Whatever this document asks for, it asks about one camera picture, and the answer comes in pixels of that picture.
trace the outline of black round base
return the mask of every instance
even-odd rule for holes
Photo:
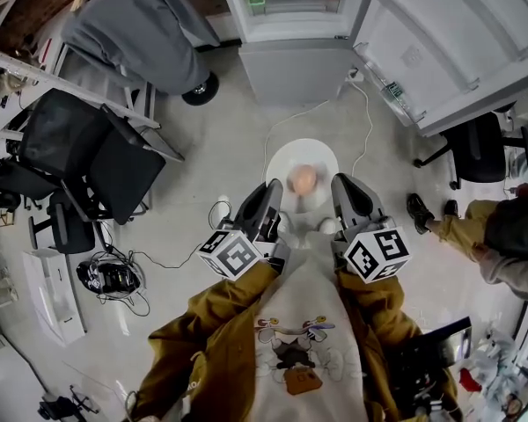
[[[209,78],[205,81],[203,92],[190,91],[182,94],[182,98],[191,106],[201,106],[208,103],[219,90],[219,78],[213,72],[209,72]]]

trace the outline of hand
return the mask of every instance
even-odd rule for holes
[[[528,195],[528,183],[524,183],[517,187],[517,197],[524,197]]]
[[[473,257],[478,263],[483,259],[483,257],[487,254],[488,251],[489,251],[489,248],[483,244],[475,243],[472,246]]]

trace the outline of orange round object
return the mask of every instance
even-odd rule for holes
[[[317,185],[317,171],[309,164],[302,164],[293,169],[290,174],[293,191],[302,197],[309,195]]]

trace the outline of white marker cube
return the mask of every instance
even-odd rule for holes
[[[242,231],[218,229],[196,252],[218,275],[236,280],[263,258]]]
[[[405,231],[401,227],[358,233],[344,253],[348,271],[366,283],[393,277],[410,261]]]

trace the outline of open refrigerator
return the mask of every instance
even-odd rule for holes
[[[359,69],[431,135],[528,92],[528,0],[228,0],[261,102],[336,98]]]

